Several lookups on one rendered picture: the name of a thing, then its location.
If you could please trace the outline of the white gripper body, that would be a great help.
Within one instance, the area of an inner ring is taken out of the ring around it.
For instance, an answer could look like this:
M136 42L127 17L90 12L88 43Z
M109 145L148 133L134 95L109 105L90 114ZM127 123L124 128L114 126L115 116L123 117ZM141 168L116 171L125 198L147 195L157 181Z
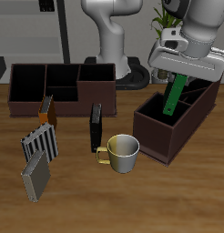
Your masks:
M205 57L188 58L178 50L161 46L157 41L149 54L148 64L184 76L217 82L224 72L224 50L212 48Z

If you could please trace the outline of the green book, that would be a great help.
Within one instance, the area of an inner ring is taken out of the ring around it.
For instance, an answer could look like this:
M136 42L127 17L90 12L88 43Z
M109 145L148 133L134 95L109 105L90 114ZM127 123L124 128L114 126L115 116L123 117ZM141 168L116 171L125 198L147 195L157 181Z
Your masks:
M187 76L172 72L169 73L168 85L163 98L163 113L165 115L173 115L187 79Z

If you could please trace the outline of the dark brown desk caddy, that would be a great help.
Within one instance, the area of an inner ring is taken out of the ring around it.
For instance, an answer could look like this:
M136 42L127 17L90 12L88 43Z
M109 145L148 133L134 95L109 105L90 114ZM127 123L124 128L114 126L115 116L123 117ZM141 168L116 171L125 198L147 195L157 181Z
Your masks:
M117 114L113 64L13 64L8 105L11 117L37 117L44 96L59 117L88 117L94 104L104 117Z
M183 88L172 116L162 113L163 94L150 97L134 112L139 152L168 167L215 107L219 85L195 79Z

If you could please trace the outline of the orange book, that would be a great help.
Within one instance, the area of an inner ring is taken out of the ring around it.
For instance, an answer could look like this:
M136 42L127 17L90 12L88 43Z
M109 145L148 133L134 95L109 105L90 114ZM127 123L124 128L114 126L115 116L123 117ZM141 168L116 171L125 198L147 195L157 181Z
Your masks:
M52 96L44 96L41 106L38 110L38 116L41 125L47 122L48 124L53 125L54 128L56 128L56 110L54 98Z

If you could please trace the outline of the black white striped book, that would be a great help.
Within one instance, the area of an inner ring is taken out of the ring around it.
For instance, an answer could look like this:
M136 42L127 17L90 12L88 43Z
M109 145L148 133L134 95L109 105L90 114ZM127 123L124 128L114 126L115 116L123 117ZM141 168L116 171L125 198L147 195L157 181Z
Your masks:
M50 125L47 122L32 131L26 137L22 138L20 142L26 162L30 160L36 150L46 152L47 162L51 162L58 156L55 129L53 125Z

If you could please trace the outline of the grey book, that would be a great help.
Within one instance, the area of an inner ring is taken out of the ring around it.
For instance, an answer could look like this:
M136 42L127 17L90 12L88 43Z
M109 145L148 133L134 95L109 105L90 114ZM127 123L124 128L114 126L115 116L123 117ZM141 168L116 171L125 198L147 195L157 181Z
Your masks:
M36 150L21 173L26 194L32 202L37 202L42 196L50 178L46 152Z

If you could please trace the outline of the green pot plant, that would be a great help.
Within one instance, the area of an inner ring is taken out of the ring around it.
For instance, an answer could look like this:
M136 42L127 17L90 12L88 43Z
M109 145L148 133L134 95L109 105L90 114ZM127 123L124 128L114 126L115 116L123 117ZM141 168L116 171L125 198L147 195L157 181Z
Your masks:
M175 28L182 25L182 20L170 15L164 6L161 6L161 11L154 8L154 11L158 14L157 17L151 21L151 29L154 29L158 34L157 39L160 38L162 31L165 28ZM151 74L153 84L166 84L168 82L168 72L163 69L154 68Z

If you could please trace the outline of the white yellow mug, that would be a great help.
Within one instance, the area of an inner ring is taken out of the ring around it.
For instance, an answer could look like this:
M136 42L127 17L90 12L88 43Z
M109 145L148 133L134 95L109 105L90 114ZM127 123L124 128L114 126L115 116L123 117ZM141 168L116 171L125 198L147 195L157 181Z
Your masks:
M107 152L109 159L99 157L100 152ZM107 141L106 147L98 147L96 159L99 164L110 165L117 173L130 172L136 164L139 142L131 135L119 134Z

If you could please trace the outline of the grey shelf unit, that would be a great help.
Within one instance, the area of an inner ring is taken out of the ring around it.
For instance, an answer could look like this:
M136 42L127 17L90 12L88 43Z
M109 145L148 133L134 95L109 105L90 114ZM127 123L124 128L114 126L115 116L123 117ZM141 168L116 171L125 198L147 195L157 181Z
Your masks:
M0 0L0 56L63 63L56 0Z

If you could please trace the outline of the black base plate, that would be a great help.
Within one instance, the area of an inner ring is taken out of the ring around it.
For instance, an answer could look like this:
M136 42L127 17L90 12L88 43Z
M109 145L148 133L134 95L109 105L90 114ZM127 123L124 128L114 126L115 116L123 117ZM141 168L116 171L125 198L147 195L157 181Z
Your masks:
M149 72L140 64L137 57L129 56L127 60L131 72L116 80L116 90L139 90L146 87L149 84ZM97 64L93 56L88 57L81 66L80 81L113 81L114 79L113 66Z

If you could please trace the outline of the black upright post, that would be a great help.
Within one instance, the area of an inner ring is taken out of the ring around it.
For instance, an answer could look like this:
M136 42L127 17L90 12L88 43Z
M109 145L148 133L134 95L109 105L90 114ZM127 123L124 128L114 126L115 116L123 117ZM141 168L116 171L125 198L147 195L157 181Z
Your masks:
M69 44L68 44L68 35L67 35L67 26L66 26L66 10L65 10L65 1L56 0L57 14L59 21L61 45L63 51L63 60L65 64L70 63L70 53L69 53Z

